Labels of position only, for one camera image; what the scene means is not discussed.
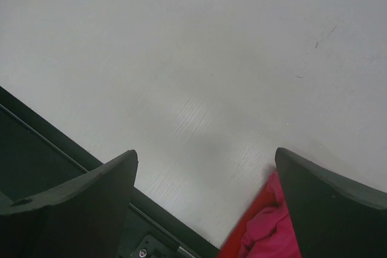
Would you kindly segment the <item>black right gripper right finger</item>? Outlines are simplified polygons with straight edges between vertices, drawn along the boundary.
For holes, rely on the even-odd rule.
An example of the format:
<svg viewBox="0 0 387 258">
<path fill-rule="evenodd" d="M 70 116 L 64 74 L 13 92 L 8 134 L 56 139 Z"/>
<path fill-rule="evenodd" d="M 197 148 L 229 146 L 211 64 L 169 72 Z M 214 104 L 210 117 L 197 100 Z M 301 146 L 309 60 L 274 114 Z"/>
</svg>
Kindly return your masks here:
<svg viewBox="0 0 387 258">
<path fill-rule="evenodd" d="M 275 164 L 302 257 L 386 257 L 386 193 L 279 147 Z"/>
</svg>

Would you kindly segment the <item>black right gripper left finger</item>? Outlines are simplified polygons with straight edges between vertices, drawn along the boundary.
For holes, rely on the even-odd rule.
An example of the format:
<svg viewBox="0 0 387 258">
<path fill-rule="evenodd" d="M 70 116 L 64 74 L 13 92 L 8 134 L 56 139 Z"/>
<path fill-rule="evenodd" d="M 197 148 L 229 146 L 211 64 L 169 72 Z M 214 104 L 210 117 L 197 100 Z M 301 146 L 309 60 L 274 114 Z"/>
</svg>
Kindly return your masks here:
<svg viewBox="0 0 387 258">
<path fill-rule="evenodd" d="M 116 257 L 138 167 L 128 150 L 1 208 L 1 257 Z"/>
</svg>

